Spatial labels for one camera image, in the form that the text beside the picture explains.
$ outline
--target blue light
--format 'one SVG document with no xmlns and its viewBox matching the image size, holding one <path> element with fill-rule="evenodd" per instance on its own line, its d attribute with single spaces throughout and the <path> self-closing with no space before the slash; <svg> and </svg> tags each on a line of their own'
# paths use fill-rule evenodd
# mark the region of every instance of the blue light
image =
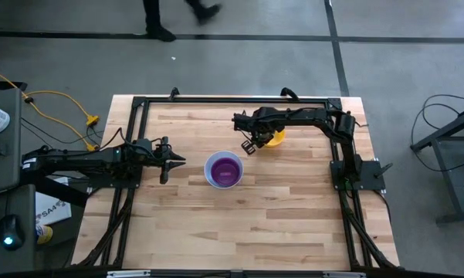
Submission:
<svg viewBox="0 0 464 278">
<path fill-rule="evenodd" d="M 13 242 L 13 240 L 7 236 L 4 240 L 3 240 L 3 243 L 5 243 L 6 245 L 11 245 Z"/>
</svg>

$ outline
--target yellow cup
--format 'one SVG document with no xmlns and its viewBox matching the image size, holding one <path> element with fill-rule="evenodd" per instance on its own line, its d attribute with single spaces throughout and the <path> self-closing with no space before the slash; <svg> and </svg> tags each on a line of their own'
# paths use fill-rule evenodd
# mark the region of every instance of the yellow cup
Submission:
<svg viewBox="0 0 464 278">
<path fill-rule="evenodd" d="M 278 132 L 278 131 L 275 131 L 275 135 L 273 137 L 273 139 L 271 139 L 271 141 L 266 144 L 267 147 L 276 147 L 278 146 L 279 144 L 281 144 L 281 142 L 283 142 L 283 139 L 285 139 L 285 130 L 282 130 L 281 132 Z"/>
</svg>

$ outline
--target shoe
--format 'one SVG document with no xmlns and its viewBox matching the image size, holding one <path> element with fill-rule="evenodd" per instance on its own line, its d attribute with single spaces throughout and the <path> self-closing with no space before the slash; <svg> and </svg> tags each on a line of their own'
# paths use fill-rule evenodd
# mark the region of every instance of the shoe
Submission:
<svg viewBox="0 0 464 278">
<path fill-rule="evenodd" d="M 222 5 L 216 4 L 209 8 L 204 8 L 201 11 L 195 12 L 195 17 L 198 19 L 199 25 L 208 23 L 219 11 L 222 9 Z"/>
<path fill-rule="evenodd" d="M 166 30 L 163 26 L 147 27 L 146 33 L 149 39 L 159 39 L 162 42 L 173 42 L 177 39 L 172 32 Z"/>
</svg>

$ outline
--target computer mouse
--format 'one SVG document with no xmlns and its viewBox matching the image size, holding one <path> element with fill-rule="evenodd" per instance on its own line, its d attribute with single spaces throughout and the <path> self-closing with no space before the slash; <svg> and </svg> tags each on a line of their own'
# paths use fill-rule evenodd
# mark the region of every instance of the computer mouse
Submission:
<svg viewBox="0 0 464 278">
<path fill-rule="evenodd" d="M 7 250 L 16 250 L 24 243 L 24 232 L 17 215 L 6 215 L 0 219 L 0 243 Z"/>
</svg>

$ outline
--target paper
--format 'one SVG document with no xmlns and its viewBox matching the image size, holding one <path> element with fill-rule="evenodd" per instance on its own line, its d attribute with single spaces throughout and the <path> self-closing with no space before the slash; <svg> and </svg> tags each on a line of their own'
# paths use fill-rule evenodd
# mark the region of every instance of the paper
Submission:
<svg viewBox="0 0 464 278">
<path fill-rule="evenodd" d="M 69 186 L 68 178 L 56 178 L 55 181 Z M 70 203 L 36 192 L 36 225 L 48 225 L 70 217 Z"/>
</svg>

